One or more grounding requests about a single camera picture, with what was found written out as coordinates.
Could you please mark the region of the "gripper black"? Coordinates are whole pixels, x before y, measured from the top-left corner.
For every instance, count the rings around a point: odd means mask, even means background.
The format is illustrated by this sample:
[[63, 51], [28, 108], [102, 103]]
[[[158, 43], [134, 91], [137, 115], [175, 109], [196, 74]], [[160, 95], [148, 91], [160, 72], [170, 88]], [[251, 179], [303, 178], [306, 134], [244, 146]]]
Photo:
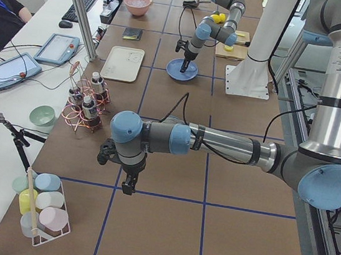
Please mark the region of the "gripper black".
[[189, 64], [192, 60], [195, 60], [198, 56], [197, 53], [194, 53], [190, 49], [186, 48], [184, 51], [185, 58], [183, 59], [182, 66], [180, 68], [181, 73], [185, 73], [187, 71], [187, 68], [189, 67]]
[[146, 167], [146, 161], [142, 160], [136, 164], [121, 164], [122, 169], [126, 172], [127, 177], [122, 182], [122, 192], [126, 195], [132, 195], [136, 192], [136, 183], [138, 181], [138, 174], [139, 172], [143, 171]]

